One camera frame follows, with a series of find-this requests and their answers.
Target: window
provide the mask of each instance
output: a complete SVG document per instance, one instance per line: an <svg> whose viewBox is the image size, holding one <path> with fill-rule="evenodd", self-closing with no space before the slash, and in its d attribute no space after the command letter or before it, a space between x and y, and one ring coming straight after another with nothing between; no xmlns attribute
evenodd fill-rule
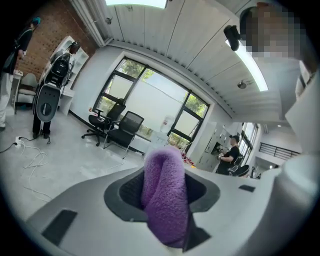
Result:
<svg viewBox="0 0 320 256"><path fill-rule="evenodd" d="M243 155L242 166L245 165L248 161L250 153L253 149L253 144L256 140L258 132L258 126L254 123L244 123L241 133L240 141L240 154Z"/></svg>
<svg viewBox="0 0 320 256"><path fill-rule="evenodd" d="M114 75L105 88L104 93L116 97L117 99L124 99L133 83L134 82L121 76Z"/></svg>
<svg viewBox="0 0 320 256"><path fill-rule="evenodd" d="M170 133L168 142L170 145L176 146L180 149L184 149L190 143L189 140L182 138L173 132Z"/></svg>
<svg viewBox="0 0 320 256"><path fill-rule="evenodd" d="M189 96L185 106L202 118L205 116L208 109L208 106L193 94Z"/></svg>
<svg viewBox="0 0 320 256"><path fill-rule="evenodd" d="M121 98L126 100L122 115L131 111L144 118L138 136L150 140L154 131L160 132L165 118L171 117L174 122L167 133L168 142L183 149L197 135L209 107L172 79L127 58L106 81L94 109L102 109L105 116Z"/></svg>
<svg viewBox="0 0 320 256"><path fill-rule="evenodd" d="M114 101L102 96L97 105L97 109L103 111L103 113L101 113L101 116L106 116L107 113L113 108L114 104L116 104Z"/></svg>
<svg viewBox="0 0 320 256"><path fill-rule="evenodd" d="M188 112L183 111L178 122L175 125L175 129L190 136L199 124L199 120Z"/></svg>
<svg viewBox="0 0 320 256"><path fill-rule="evenodd" d="M153 131L160 131L166 116L176 119L186 93L184 88L147 68L126 101L126 111L144 118L137 134L150 139Z"/></svg>
<svg viewBox="0 0 320 256"><path fill-rule="evenodd" d="M120 73L126 74L133 78L138 78L145 66L141 65L133 60L124 59L117 69Z"/></svg>

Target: fluorescent light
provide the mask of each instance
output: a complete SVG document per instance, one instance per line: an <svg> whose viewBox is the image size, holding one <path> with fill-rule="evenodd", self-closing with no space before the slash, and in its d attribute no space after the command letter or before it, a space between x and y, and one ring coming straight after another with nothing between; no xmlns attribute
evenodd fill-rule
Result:
<svg viewBox="0 0 320 256"><path fill-rule="evenodd" d="M166 8L168 0L105 0L107 6L111 5L143 5Z"/></svg>
<svg viewBox="0 0 320 256"><path fill-rule="evenodd" d="M225 43L230 47L229 41L226 40ZM262 75L256 61L251 56L250 52L247 51L246 47L239 41L239 49L235 51L242 62L246 65L247 69L251 73L256 85L258 86L260 92L268 91L268 86L264 76Z"/></svg>

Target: grey chair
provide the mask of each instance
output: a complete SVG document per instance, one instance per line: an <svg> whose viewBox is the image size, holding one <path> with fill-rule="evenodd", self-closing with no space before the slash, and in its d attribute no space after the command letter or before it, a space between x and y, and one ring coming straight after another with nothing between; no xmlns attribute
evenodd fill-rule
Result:
<svg viewBox="0 0 320 256"><path fill-rule="evenodd" d="M25 77L21 79L15 106L30 105L32 107L37 86L36 76L33 73L26 74Z"/></svg>

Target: railing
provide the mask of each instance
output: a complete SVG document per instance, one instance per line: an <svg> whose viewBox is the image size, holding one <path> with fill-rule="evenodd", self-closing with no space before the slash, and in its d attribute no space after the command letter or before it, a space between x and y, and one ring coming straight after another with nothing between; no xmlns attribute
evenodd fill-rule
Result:
<svg viewBox="0 0 320 256"><path fill-rule="evenodd" d="M265 143L260 144L259 151L283 160L288 160L290 158L300 155L300 153L298 152L282 147L272 146Z"/></svg>

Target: grey floor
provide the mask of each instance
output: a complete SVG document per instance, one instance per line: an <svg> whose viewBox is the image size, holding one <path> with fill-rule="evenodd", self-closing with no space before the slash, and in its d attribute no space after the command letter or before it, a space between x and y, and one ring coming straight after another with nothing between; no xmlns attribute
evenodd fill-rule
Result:
<svg viewBox="0 0 320 256"><path fill-rule="evenodd" d="M32 123L31 110L18 110L16 115L7 116L6 129L0 132L0 151L15 142L16 137L31 139ZM48 163L37 167L30 179L33 190L54 198L79 182L144 164L140 154L130 151L122 160L125 151L116 145L103 149L102 145L96 147L96 138L93 136L82 139L81 135L87 133L87 128L74 116L57 112L50 128L51 144L47 144L43 137L34 141L24 140L26 146L39 148L47 154L43 163ZM2 188L12 210L22 220L26 220L46 204L39 198L50 199L27 189L30 187L29 177L34 168L24 167L39 151L25 148L23 152L23 148L12 146L10 150L0 154L0 174ZM41 158L39 155L34 164L38 164Z"/></svg>

